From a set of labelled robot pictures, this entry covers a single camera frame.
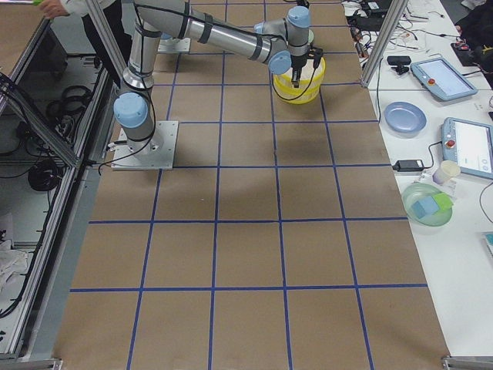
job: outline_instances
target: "black pants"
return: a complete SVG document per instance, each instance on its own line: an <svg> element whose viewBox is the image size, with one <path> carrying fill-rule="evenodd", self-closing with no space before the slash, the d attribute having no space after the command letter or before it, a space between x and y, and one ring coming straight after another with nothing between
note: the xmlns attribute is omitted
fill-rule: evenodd
<svg viewBox="0 0 493 370"><path fill-rule="evenodd" d="M132 48L132 37L127 35L123 30L122 24L122 2L121 0L115 0L109 7L103 10L105 17L108 20L109 27L111 28L113 35L115 36L116 43L120 51L122 52L125 62L129 61L130 50ZM120 78L116 72L108 52L104 44L99 37L94 23L92 23L89 15L82 17L82 23L84 24L84 31L86 31L87 38L91 42L92 47L96 51L96 55L101 59L102 65L108 70L109 75L115 81L116 85L120 86Z"/></svg>

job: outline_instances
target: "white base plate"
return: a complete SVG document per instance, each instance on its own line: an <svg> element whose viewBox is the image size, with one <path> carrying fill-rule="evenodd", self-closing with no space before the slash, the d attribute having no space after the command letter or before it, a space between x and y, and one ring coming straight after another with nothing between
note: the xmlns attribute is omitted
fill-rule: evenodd
<svg viewBox="0 0 493 370"><path fill-rule="evenodd" d="M137 157L130 155L133 152L127 145L117 146L113 157L116 162L111 163L111 167L114 170L171 170L178 136L178 121L156 121L155 135L161 135L164 138L165 143L162 148L149 155ZM126 140L123 129L120 131L118 140Z"/></svg>
<svg viewBox="0 0 493 370"><path fill-rule="evenodd" d="M157 49L158 54L176 54L179 52L189 52L190 51L190 39L182 39L178 42L168 43L166 40L161 40L159 42L159 48Z"/></svg>

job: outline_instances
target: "green sponge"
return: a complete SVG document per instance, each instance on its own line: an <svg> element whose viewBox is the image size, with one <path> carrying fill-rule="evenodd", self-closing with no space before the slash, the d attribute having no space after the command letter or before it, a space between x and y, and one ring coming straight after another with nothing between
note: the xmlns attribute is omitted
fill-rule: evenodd
<svg viewBox="0 0 493 370"><path fill-rule="evenodd" d="M438 212L444 212L450 210L454 203L446 193L438 193L432 196L434 201L437 202Z"/></svg>

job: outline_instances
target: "green bowl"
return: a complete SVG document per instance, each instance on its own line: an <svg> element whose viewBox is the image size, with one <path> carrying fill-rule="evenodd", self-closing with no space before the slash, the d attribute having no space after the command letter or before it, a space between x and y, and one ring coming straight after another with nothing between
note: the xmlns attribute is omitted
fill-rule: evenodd
<svg viewBox="0 0 493 370"><path fill-rule="evenodd" d="M413 183L407 187L402 193L402 203L404 203L404 209L409 218L427 226L445 225L452 218L451 208L437 212L436 214L429 214L422 218L418 218L412 209L413 204L417 201L438 193L441 193L439 189L432 185L427 185L426 183Z"/></svg>

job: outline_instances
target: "robotic arm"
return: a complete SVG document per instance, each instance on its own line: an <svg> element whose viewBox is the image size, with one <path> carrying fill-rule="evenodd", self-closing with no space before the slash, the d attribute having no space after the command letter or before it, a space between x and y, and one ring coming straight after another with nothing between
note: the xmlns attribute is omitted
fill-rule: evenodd
<svg viewBox="0 0 493 370"><path fill-rule="evenodd" d="M312 49L309 40L310 12L306 0L298 0L298 6L290 9L286 18L255 25L256 32L198 12L183 0L134 0L134 3L136 30L114 112L130 150L138 156L149 155L163 144L163 139L155 135L156 123L150 117L150 101L146 98L153 87L153 67L163 33L176 39L190 37L267 64L273 74L283 74L292 67L294 87L299 86L301 69L307 59L316 55L319 62L322 56L321 49Z"/></svg>

